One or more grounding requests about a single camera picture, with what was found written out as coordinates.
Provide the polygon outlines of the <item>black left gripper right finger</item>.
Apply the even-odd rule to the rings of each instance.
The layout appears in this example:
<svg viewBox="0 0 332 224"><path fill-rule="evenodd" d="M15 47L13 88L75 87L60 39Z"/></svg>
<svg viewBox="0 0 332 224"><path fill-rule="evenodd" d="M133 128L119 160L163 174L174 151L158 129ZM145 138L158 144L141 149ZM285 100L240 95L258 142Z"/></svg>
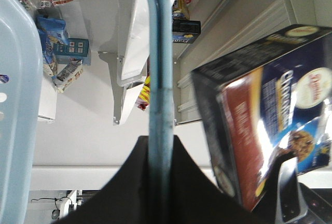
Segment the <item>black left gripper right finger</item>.
<svg viewBox="0 0 332 224"><path fill-rule="evenodd" d="M174 136L170 223L259 223L207 178L191 158L178 136Z"/></svg>

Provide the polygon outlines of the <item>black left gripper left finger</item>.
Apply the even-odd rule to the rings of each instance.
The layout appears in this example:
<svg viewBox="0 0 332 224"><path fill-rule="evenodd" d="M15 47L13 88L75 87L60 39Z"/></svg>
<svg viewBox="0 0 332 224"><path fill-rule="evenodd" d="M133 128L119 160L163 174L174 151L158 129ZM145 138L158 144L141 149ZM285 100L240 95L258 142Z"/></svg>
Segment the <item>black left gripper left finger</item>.
<svg viewBox="0 0 332 224"><path fill-rule="evenodd" d="M138 140L119 171L77 210L54 223L148 223L148 136Z"/></svg>

